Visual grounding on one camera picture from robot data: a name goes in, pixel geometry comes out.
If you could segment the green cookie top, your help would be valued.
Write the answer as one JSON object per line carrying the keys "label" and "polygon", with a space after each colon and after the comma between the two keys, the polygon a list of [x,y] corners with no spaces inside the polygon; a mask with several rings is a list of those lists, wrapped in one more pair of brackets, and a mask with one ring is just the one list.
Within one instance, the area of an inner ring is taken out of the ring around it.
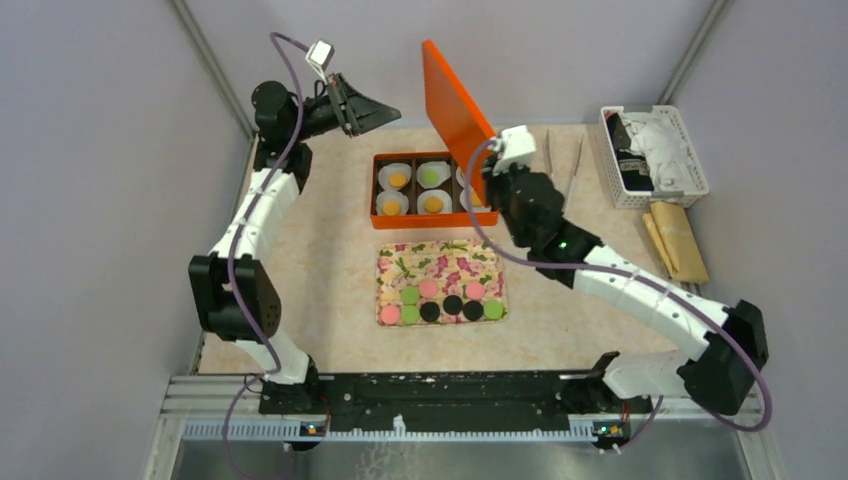
{"label": "green cookie top", "polygon": [[440,183],[440,174],[432,169],[426,169],[421,173],[421,182],[426,188],[434,188]]}

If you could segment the orange cookie one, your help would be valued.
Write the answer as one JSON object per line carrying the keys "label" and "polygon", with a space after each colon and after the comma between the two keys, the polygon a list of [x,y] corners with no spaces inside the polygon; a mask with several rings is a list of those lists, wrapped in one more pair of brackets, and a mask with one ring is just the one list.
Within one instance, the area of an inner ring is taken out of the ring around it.
{"label": "orange cookie one", "polygon": [[393,189],[401,189],[408,183],[408,176],[404,172],[393,172],[387,177],[388,185]]}

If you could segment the orange cookie five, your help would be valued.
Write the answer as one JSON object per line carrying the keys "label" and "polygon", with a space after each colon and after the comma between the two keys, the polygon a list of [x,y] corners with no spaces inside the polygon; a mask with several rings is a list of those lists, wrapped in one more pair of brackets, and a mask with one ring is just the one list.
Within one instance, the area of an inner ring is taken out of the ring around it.
{"label": "orange cookie five", "polygon": [[384,201],[380,209],[384,216],[397,216],[403,213],[402,203],[392,199]]}

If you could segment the orange cookie box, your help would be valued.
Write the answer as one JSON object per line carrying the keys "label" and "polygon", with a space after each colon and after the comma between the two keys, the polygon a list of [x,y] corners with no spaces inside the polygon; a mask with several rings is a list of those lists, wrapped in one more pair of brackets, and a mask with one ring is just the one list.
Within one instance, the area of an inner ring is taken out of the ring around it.
{"label": "orange cookie box", "polygon": [[[453,212],[450,214],[420,215],[417,213],[416,202],[422,188],[416,179],[416,170],[420,163],[428,161],[446,161],[451,167],[451,177],[440,187],[448,192],[452,198]],[[383,190],[377,181],[378,168],[390,163],[406,163],[412,167],[412,176],[409,184],[400,190],[409,200],[409,213],[403,216],[380,216],[375,211],[375,198]],[[371,192],[369,199],[369,214],[372,226],[377,230],[389,229],[424,229],[424,228],[458,228],[469,227],[471,221],[467,211],[463,210],[459,202],[460,190],[454,177],[458,168],[455,160],[447,152],[414,152],[414,153],[389,153],[378,154],[373,158],[371,168]]]}

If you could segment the orange cookie two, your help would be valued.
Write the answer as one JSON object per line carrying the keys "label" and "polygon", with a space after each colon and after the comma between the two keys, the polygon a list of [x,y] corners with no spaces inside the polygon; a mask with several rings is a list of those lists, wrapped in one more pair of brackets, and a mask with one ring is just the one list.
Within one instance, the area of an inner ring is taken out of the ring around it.
{"label": "orange cookie two", "polygon": [[440,214],[444,208],[444,202],[437,196],[430,196],[424,200],[423,208],[428,214]]}

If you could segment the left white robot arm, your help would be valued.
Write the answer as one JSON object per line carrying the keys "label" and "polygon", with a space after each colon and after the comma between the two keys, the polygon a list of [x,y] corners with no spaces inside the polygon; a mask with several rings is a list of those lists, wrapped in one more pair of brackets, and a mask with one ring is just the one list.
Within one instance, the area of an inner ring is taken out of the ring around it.
{"label": "left white robot arm", "polygon": [[284,385],[283,401],[303,414],[317,407],[321,388],[308,378],[309,356],[280,325],[281,300],[262,260],[305,188],[313,158],[307,140],[334,130],[357,137],[401,113],[329,72],[335,49],[326,40],[305,45],[278,32],[270,39],[276,47],[287,42],[303,51],[318,77],[314,93],[304,95],[297,78],[291,88],[265,81],[253,90],[257,132],[249,187],[223,236],[190,260],[188,274],[202,330],[248,353],[261,378]]}

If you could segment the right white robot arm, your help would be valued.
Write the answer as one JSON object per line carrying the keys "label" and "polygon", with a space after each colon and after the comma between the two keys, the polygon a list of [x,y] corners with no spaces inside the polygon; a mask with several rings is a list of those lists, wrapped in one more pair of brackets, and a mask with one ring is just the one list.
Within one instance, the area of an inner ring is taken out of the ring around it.
{"label": "right white robot arm", "polygon": [[758,392],[762,420],[769,421],[773,401],[762,375],[769,350],[761,309],[745,300],[729,306],[691,293],[639,268],[567,220],[564,195],[547,174],[530,166],[535,152],[533,135],[518,126],[484,140],[471,154],[468,167],[480,171],[486,201],[526,254],[518,257],[500,247],[495,252],[614,305],[676,347],[658,354],[609,355],[600,376],[586,385],[589,404],[612,412],[634,397],[687,396],[728,421]]}

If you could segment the orange box lid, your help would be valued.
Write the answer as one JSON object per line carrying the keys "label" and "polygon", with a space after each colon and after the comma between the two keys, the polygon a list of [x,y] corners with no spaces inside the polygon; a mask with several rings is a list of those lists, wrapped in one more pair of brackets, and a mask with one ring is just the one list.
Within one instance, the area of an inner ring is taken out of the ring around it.
{"label": "orange box lid", "polygon": [[428,118],[462,168],[465,179],[484,200],[483,155],[477,158],[472,169],[468,164],[476,149],[496,132],[436,44],[432,40],[423,41],[421,53]]}

